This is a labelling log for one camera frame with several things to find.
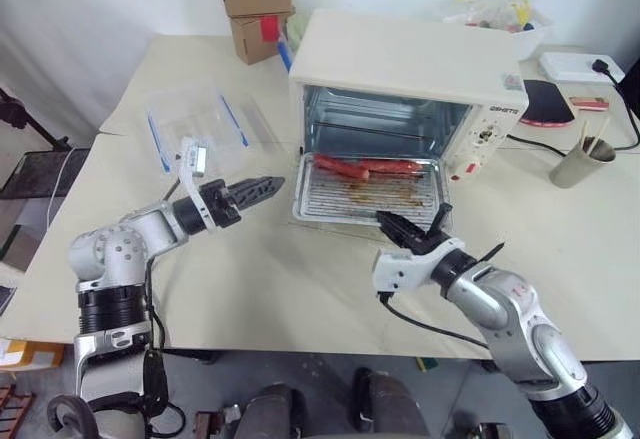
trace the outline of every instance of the table surface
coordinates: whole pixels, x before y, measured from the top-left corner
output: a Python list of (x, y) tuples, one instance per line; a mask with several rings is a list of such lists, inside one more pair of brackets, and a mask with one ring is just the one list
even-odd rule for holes
[[(538, 76), (533, 61), (522, 70), (525, 78)], [(227, 182), (269, 174), (284, 176), (286, 183), (277, 196), (244, 211), (240, 223), (195, 236), (156, 261), (154, 294), (168, 345), (488, 357), (381, 308), (371, 267), (388, 241), (357, 226), (292, 218), (299, 125), (291, 124), (284, 68), (278, 58), (247, 67), (230, 38), (214, 37), (159, 36), (152, 42), (1, 318), (0, 334), (73, 340), (78, 309), (68, 245), (78, 234), (158, 200), (172, 182), (160, 172), (145, 119), (146, 95), (211, 77), (225, 88), (250, 92), (268, 123), (266, 129), (248, 128), (252, 145), (245, 167)], [(568, 150), (583, 120), (595, 129), (611, 114), (605, 138), (615, 145), (631, 142), (611, 87), (566, 84), (561, 91), (606, 97), (610, 111), (581, 112), (562, 129), (518, 125), (513, 134)], [(640, 154), (621, 153), (606, 172), (568, 190), (547, 178), (556, 162), (549, 152), (506, 141), (475, 178), (449, 185), (453, 232), (477, 257), (506, 241), (494, 263), (534, 285), (580, 359), (640, 359), (640, 341), (633, 339), (640, 320)], [(394, 302), (421, 321), (480, 338), (437, 286), (400, 294)]]

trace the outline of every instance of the clear plastic container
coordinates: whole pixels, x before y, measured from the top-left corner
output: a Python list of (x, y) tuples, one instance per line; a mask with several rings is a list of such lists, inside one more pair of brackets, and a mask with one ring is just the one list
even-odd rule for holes
[(148, 97), (147, 120), (159, 156), (158, 164), (177, 174), (183, 137), (207, 148), (205, 177), (238, 172), (249, 141), (228, 97), (212, 81), (154, 92)]

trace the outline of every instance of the plastic bag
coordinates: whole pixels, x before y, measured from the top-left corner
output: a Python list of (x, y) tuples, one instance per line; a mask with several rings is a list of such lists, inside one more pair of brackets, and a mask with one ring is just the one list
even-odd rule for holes
[(466, 24), (509, 32), (527, 30), (529, 0), (459, 0), (466, 6)]

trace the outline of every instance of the black mousepad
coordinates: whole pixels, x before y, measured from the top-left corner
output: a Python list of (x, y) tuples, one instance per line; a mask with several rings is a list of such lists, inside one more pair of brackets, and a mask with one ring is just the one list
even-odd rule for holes
[(524, 88), (529, 96), (529, 107), (520, 122), (536, 127), (562, 127), (575, 119), (553, 82), (525, 80)]

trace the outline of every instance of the black cable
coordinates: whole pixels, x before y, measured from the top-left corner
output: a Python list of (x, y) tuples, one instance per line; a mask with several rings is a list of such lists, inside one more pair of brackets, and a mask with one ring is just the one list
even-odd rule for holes
[(499, 253), (502, 250), (504, 245), (505, 245), (505, 243), (501, 242), (496, 247), (494, 247), (489, 252), (487, 252), (484, 256), (482, 256), (480, 259), (478, 259), (478, 262), (488, 262), (488, 261), (490, 261), (491, 259), (493, 259), (493, 256), (495, 256), (497, 253)]
[[(154, 263), (154, 259), (149, 259), (147, 261), (147, 265), (144, 271), (145, 301), (147, 306), (147, 314), (149, 315), (149, 321), (151, 322), (150, 348), (156, 349), (155, 329), (154, 329), (154, 322), (155, 322), (158, 325), (158, 329), (160, 330), (160, 336), (158, 340), (159, 347), (157, 349), (160, 351), (160, 353), (162, 353), (162, 351), (164, 351), (165, 338), (167, 334), (166, 334), (166, 329), (164, 327), (164, 324), (160, 319), (160, 316), (158, 316), (158, 313), (156, 312), (155, 307), (153, 307), (153, 285), (152, 285), (153, 281), (151, 277), (151, 270), (153, 268), (153, 263)], [(182, 433), (182, 431), (184, 431), (184, 428), (187, 426), (187, 417), (184, 411), (179, 406), (176, 406), (172, 402), (168, 402), (167, 407), (169, 407), (170, 409), (173, 409), (173, 411), (175, 411), (178, 414), (178, 416), (180, 416), (180, 421), (181, 421), (180, 427), (174, 432), (165, 433), (165, 432), (155, 431), (153, 429), (153, 426), (149, 424), (147, 427), (148, 437), (157, 437), (161, 439), (172, 438), (172, 437), (178, 436), (180, 433)]]
[(158, 343), (158, 349), (160, 351), (164, 350), (164, 344), (167, 337), (167, 330), (160, 319), (160, 316), (156, 312), (155, 307), (153, 306), (153, 281), (151, 280), (151, 269), (153, 268), (154, 259), (150, 259), (147, 261), (147, 266), (144, 272), (144, 284), (145, 284), (145, 302), (147, 304), (147, 314), (149, 315), (149, 320), (151, 321), (151, 348), (155, 348), (155, 328), (154, 322), (158, 325), (158, 329), (160, 331)]
[(511, 134), (507, 134), (507, 137), (512, 141), (522, 142), (523, 144), (530, 144), (532, 146), (544, 147), (545, 149), (548, 149), (551, 152), (555, 152), (559, 156), (562, 156), (562, 157), (566, 156), (566, 154), (562, 152), (560, 149), (556, 149), (555, 147), (550, 146), (549, 144), (545, 144), (544, 142), (530, 141), (529, 139), (522, 139), (521, 137), (512, 136)]
[(176, 179), (176, 182), (174, 182), (173, 185), (169, 188), (169, 190), (164, 195), (162, 200), (163, 201), (168, 201), (169, 198), (173, 195), (173, 193), (175, 192), (175, 190), (178, 188), (179, 185), (180, 185), (180, 179)]
[(399, 317), (403, 321), (407, 321), (409, 324), (421, 327), (422, 329), (426, 329), (427, 331), (435, 332), (436, 334), (442, 334), (449, 337), (454, 337), (456, 339), (460, 339), (461, 341), (467, 341), (467, 342), (470, 342), (471, 344), (475, 344), (476, 346), (489, 349), (489, 346), (487, 346), (483, 342), (473, 339), (472, 337), (468, 337), (463, 334), (458, 334), (457, 332), (448, 331), (446, 329), (440, 329), (439, 327), (430, 326), (428, 324), (424, 324), (422, 322), (416, 321), (415, 319), (409, 316), (405, 316), (397, 309), (394, 309), (391, 306), (391, 304), (389, 304), (389, 299), (391, 298), (392, 295), (393, 293), (380, 293), (378, 297), (380, 299), (380, 303), (394, 316)]
[(158, 432), (153, 429), (153, 426), (150, 426), (149, 437), (158, 437), (161, 439), (169, 439), (172, 437), (177, 437), (184, 431), (184, 428), (187, 427), (187, 416), (184, 411), (173, 404), (172, 402), (167, 403), (167, 407), (172, 409), (178, 416), (180, 416), (180, 427), (173, 432)]
[[(629, 122), (631, 122), (631, 127), (633, 128), (633, 132), (636, 135), (636, 142), (634, 144), (630, 146), (614, 147), (613, 149), (616, 151), (630, 151), (631, 149), (635, 149), (636, 147), (640, 146), (640, 129), (638, 129), (636, 121), (633, 120), (633, 114), (631, 113), (631, 106), (629, 105), (629, 101), (627, 101), (624, 91), (620, 88), (620, 84), (618, 83), (618, 81), (616, 81), (616, 79), (611, 75), (611, 72), (609, 72), (609, 65), (606, 62), (601, 61), (600, 59), (596, 59), (596, 61), (591, 66), (591, 69), (593, 69), (595, 72), (599, 72), (600, 74), (604, 74), (609, 78), (609, 80), (613, 84), (613, 88), (622, 98), (622, 102), (624, 102), (624, 107), (627, 110), (627, 116), (629, 116)], [(522, 142), (524, 144), (530, 144), (532, 146), (543, 147), (545, 149), (548, 149), (549, 151), (555, 152), (559, 156), (562, 156), (562, 157), (566, 156), (564, 152), (556, 149), (553, 146), (544, 144), (542, 142), (522, 139), (521, 137), (512, 136), (511, 134), (507, 134), (507, 137), (512, 141)]]
[(602, 61), (602, 62), (606, 65), (606, 70), (600, 71), (600, 70), (596, 69), (595, 68), (595, 64), (596, 63), (594, 63), (593, 70), (596, 71), (596, 72), (600, 72), (600, 73), (604, 74), (613, 83), (613, 88), (616, 90), (616, 92), (622, 98), (622, 102), (624, 102), (624, 107), (627, 110), (627, 115), (629, 116), (629, 121), (631, 122), (631, 127), (633, 128), (633, 132), (635, 132), (635, 134), (636, 134), (636, 142), (635, 142), (635, 144), (632, 144), (631, 146), (614, 147), (614, 150), (616, 150), (616, 151), (630, 151), (631, 149), (635, 149), (636, 147), (638, 147), (640, 145), (640, 130), (638, 130), (638, 126), (636, 124), (636, 121), (633, 120), (633, 114), (631, 114), (631, 106), (629, 105), (629, 101), (627, 101), (627, 98), (624, 95), (624, 91), (620, 88), (620, 84), (618, 83), (618, 81), (616, 81), (615, 78), (609, 72), (609, 66), (604, 61)]
[(153, 267), (153, 261), (154, 259), (149, 259), (144, 270), (144, 302), (147, 308), (149, 321), (151, 322), (151, 330), (149, 332), (151, 349), (155, 349), (155, 330), (153, 327), (155, 309), (153, 308), (153, 286), (151, 285), (151, 268)]

